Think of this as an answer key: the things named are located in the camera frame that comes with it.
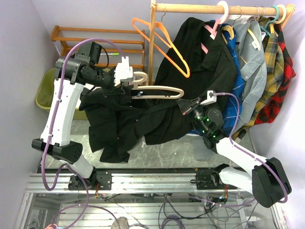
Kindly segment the beige plastic hanger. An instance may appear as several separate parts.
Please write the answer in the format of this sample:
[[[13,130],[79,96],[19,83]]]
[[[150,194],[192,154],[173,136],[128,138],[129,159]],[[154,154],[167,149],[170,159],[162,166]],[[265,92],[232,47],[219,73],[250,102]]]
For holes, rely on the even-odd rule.
[[[159,85],[143,86],[148,80],[148,75],[144,72],[133,73],[133,91],[137,94],[132,95],[132,99],[179,99],[184,96],[184,91],[179,88]]]

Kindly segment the black button-up shirt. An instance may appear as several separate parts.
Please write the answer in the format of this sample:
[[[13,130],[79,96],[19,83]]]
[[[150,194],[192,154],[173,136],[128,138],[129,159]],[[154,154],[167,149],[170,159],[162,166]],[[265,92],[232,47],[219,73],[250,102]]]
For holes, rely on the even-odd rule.
[[[79,110],[86,113],[92,152],[102,150],[100,162],[129,161],[129,151],[144,138],[148,145],[179,139],[194,129],[179,100],[132,99],[131,87],[113,91],[85,88]]]

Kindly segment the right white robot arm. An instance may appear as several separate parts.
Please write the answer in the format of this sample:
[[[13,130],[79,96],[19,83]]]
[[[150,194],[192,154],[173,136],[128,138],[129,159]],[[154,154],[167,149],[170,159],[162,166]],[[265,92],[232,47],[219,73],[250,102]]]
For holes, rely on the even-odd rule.
[[[286,203],[292,189],[280,160],[257,155],[225,137],[221,111],[217,108],[204,109],[205,105],[216,102],[217,95],[211,93],[206,100],[179,99],[177,102],[182,114],[192,117],[200,128],[205,146],[241,167],[238,170],[228,165],[219,166],[217,173],[210,177],[211,185],[216,189],[224,185],[241,188],[265,208],[275,203]]]

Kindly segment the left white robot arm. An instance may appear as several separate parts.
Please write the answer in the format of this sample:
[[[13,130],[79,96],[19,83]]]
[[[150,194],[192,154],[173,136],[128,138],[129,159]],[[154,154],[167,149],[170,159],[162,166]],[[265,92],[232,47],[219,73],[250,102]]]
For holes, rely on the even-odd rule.
[[[100,87],[109,92],[115,88],[115,76],[106,73],[95,64],[100,58],[102,46],[95,39],[87,39],[75,45],[66,57],[55,64],[54,94],[48,121],[40,136],[33,139],[32,148],[42,152],[41,174],[45,188],[48,186],[45,175],[46,156],[61,161],[76,175],[75,186],[93,189],[97,185],[95,168],[82,154],[82,144],[71,141],[71,125],[78,99],[85,84]]]

